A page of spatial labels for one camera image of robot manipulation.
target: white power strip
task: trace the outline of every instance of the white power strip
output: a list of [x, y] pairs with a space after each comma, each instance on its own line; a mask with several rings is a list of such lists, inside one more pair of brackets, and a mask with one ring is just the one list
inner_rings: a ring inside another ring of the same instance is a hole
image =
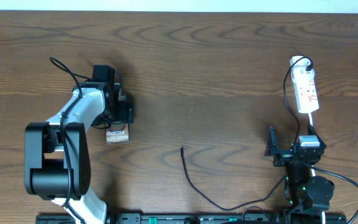
[[[294, 64], [302, 56], [294, 56], [290, 60], [290, 65]], [[316, 111], [318, 106], [316, 86], [314, 85], [314, 69], [306, 71], [310, 60], [301, 59], [291, 70], [291, 79], [295, 89], [296, 105], [299, 113], [310, 114]]]

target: white wall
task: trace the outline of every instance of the white wall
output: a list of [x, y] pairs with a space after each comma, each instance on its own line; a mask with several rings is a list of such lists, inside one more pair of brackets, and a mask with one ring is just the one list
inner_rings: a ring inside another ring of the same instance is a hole
[[0, 10], [358, 13], [358, 0], [0, 0]]

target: wire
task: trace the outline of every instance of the wire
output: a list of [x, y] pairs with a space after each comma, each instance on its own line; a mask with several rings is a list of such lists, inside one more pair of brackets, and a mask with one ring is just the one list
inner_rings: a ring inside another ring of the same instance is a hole
[[62, 117], [60, 118], [60, 137], [62, 139], [62, 143], [63, 143], [63, 150], [64, 150], [64, 155], [65, 155], [65, 161], [66, 161], [66, 165], [67, 165], [67, 172], [68, 172], [68, 187], [67, 187], [67, 196], [66, 196], [66, 200], [65, 202], [62, 204], [63, 208], [68, 209], [69, 211], [71, 211], [71, 213], [73, 214], [74, 217], [76, 217], [77, 219], [80, 220], [81, 223], [85, 223], [85, 221], [79, 216], [79, 214], [77, 214], [72, 207], [70, 206], [70, 199], [71, 199], [71, 194], [72, 194], [72, 188], [73, 188], [73, 177], [71, 174], [71, 160], [70, 160], [70, 153], [68, 152], [68, 146], [67, 146], [67, 141], [66, 141], [66, 132], [65, 132], [65, 127], [64, 127], [64, 121], [67, 118], [67, 115], [69, 114], [70, 110], [77, 104], [77, 102], [79, 102], [79, 100], [82, 98], [82, 89], [80, 87], [80, 84], [78, 83], [78, 80], [75, 78], [76, 75], [74, 75], [73, 72], [71, 72], [70, 69], [68, 69], [66, 67], [66, 65], [64, 65], [63, 63], [61, 63], [59, 60], [50, 57], [49, 60], [58, 68], [62, 69], [63, 71], [69, 73], [71, 75], [71, 77], [73, 77], [77, 88], [78, 88], [78, 96], [77, 98], [67, 107], [67, 109], [65, 111], [62, 112]]
[[241, 215], [241, 220], [244, 221], [246, 219], [245, 215], [247, 214], [248, 210], [250, 208], [258, 208], [260, 211], [262, 211], [262, 213], [266, 216], [266, 218], [268, 220], [270, 220], [270, 218], [266, 215], [265, 211], [263, 209], [261, 209], [259, 206], [253, 205], [253, 206], [249, 206], [247, 209], [244, 210], [244, 212]]
[[205, 194], [201, 193], [194, 185], [193, 183], [191, 183], [191, 180], [189, 178], [189, 174], [187, 173], [187, 168], [186, 168], [186, 161], [185, 161], [185, 153], [184, 153], [184, 150], [183, 150], [183, 146], [180, 148], [180, 155], [181, 155], [181, 161], [183, 163], [183, 171], [185, 172], [185, 177], [186, 177], [186, 180], [187, 182], [189, 183], [190, 187], [195, 191], [197, 192], [198, 194], [200, 194], [205, 200], [207, 200], [209, 203], [213, 204], [215, 207], [217, 207], [218, 209], [220, 210], [223, 210], [225, 212], [230, 212], [230, 211], [233, 211], [233, 210], [236, 210], [238, 208], [241, 208], [241, 207], [244, 207], [246, 205], [250, 205], [252, 203], [257, 203], [257, 202], [263, 202], [263, 201], [266, 201], [274, 192], [274, 190], [281, 184], [281, 182], [283, 182], [283, 180], [285, 179], [285, 176], [283, 176], [278, 182], [277, 184], [273, 187], [273, 189], [269, 192], [269, 194], [265, 197], [265, 198], [262, 198], [262, 199], [258, 199], [258, 200], [253, 200], [253, 201], [250, 201], [250, 202], [246, 202], [246, 203], [243, 203], [241, 205], [238, 205], [236, 207], [233, 207], [233, 208], [222, 208], [220, 207], [218, 204], [216, 204], [215, 202], [213, 202], [211, 199], [209, 199], [207, 196], [205, 196]]
[[326, 213], [325, 212], [321, 212], [321, 219], [322, 219], [321, 224], [326, 224]]
[[[351, 179], [349, 179], [349, 178], [347, 178], [347, 177], [344, 177], [344, 176], [342, 176], [342, 175], [339, 175], [339, 174], [336, 174], [336, 173], [333, 173], [333, 172], [330, 172], [330, 171], [327, 171], [327, 170], [323, 170], [323, 169], [317, 168], [317, 167], [312, 166], [312, 165], [309, 165], [309, 164], [307, 164], [307, 163], [305, 163], [305, 162], [303, 162], [303, 163], [304, 163], [307, 167], [309, 167], [310, 169], [317, 170], [317, 171], [322, 172], [322, 173], [324, 173], [324, 174], [332, 175], [332, 176], [337, 177], [337, 178], [342, 179], [342, 180], [346, 180], [346, 181], [348, 181], [349, 183], [355, 185], [355, 186], [358, 188], [358, 183], [355, 182], [355, 181], [353, 181], [353, 180], [351, 180]], [[355, 214], [353, 215], [353, 217], [348, 221], [347, 224], [351, 224], [351, 223], [357, 218], [357, 216], [358, 216], [358, 209], [357, 209], [357, 211], [355, 212]]]
[[86, 76], [83, 76], [83, 75], [79, 75], [79, 74], [76, 74], [76, 73], [73, 73], [70, 71], [70, 69], [68, 69], [64, 64], [62, 64], [61, 62], [59, 62], [57, 59], [53, 58], [53, 57], [50, 57], [49, 58], [50, 62], [52, 62], [56, 67], [58, 67], [60, 70], [63, 70], [64, 72], [67, 72], [69, 73], [70, 75], [74, 75], [76, 77], [80, 77], [80, 78], [85, 78], [86, 80], [88, 81], [91, 81], [92, 78], [90, 77], [86, 77]]
[[[115, 71], [115, 74], [118, 76], [118, 79], [119, 79], [119, 88], [117, 90], [114, 90], [114, 92], [120, 91], [122, 89], [122, 77], [121, 77], [120, 73], [117, 71]], [[111, 123], [113, 122], [114, 118], [115, 118], [114, 116], [110, 117], [108, 114], [105, 115], [104, 111], [103, 111], [102, 118], [100, 120], [98, 120], [99, 122], [97, 122], [97, 123], [93, 122], [91, 124], [91, 127], [96, 128], [96, 129], [101, 129], [101, 130], [109, 129], [109, 128], [111, 128]]]
[[294, 65], [296, 65], [300, 60], [302, 59], [309, 59], [310, 60], [310, 65], [308, 67], [312, 67], [313, 66], [313, 61], [306, 57], [306, 56], [303, 56], [302, 58], [299, 58], [297, 61], [295, 61], [291, 66], [290, 66], [290, 69], [288, 69], [287, 71], [287, 74], [285, 75], [285, 78], [284, 78], [284, 82], [283, 82], [283, 90], [284, 90], [284, 104], [285, 104], [285, 107], [287, 108], [287, 110], [291, 113], [291, 115], [295, 118], [296, 120], [296, 123], [298, 124], [298, 130], [296, 131], [296, 135], [295, 135], [295, 139], [293, 141], [293, 143], [295, 144], [296, 143], [296, 139], [298, 138], [298, 135], [299, 135], [299, 130], [300, 130], [300, 123], [299, 123], [299, 119], [296, 117], [295, 113], [292, 111], [292, 109], [289, 107], [289, 105], [287, 104], [287, 93], [285, 91], [285, 81], [287, 80], [287, 77], [288, 77], [288, 74], [290, 73], [291, 69], [294, 67]]
[[311, 176], [312, 176], [312, 177], [315, 177], [315, 176], [316, 176], [316, 172], [314, 171], [314, 169], [310, 169], [310, 172], [311, 172]]
[[308, 113], [308, 115], [309, 115], [309, 124], [310, 126], [313, 126], [313, 117], [311, 116], [311, 112]]

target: electrical outlet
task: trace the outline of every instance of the electrical outlet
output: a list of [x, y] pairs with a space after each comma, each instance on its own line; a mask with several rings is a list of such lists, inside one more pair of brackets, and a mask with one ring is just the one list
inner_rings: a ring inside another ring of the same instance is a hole
[[[300, 58], [302, 56], [292, 57], [290, 65]], [[309, 59], [304, 58], [296, 63], [291, 70], [291, 79], [299, 113], [311, 113], [319, 108], [316, 85], [314, 83], [314, 69], [306, 71], [306, 67], [310, 63]]]

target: wooden table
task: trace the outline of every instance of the wooden table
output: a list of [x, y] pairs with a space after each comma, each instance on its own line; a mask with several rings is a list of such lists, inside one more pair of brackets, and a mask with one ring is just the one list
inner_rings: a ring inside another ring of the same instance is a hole
[[[296, 131], [282, 90], [296, 54], [315, 64], [314, 126], [328, 145], [318, 166], [358, 182], [358, 15], [0, 11], [0, 223], [64, 212], [28, 195], [23, 180], [25, 127], [57, 113], [74, 87], [49, 56], [88, 76], [108, 64], [135, 99], [129, 143], [87, 133], [91, 185], [111, 208], [217, 213], [187, 184], [180, 146], [194, 184], [218, 204], [265, 197], [284, 174], [264, 157], [269, 126], [286, 146]], [[298, 117], [305, 133], [307, 115]], [[330, 211], [350, 219], [358, 190], [327, 178]], [[283, 186], [257, 205], [289, 205]]]

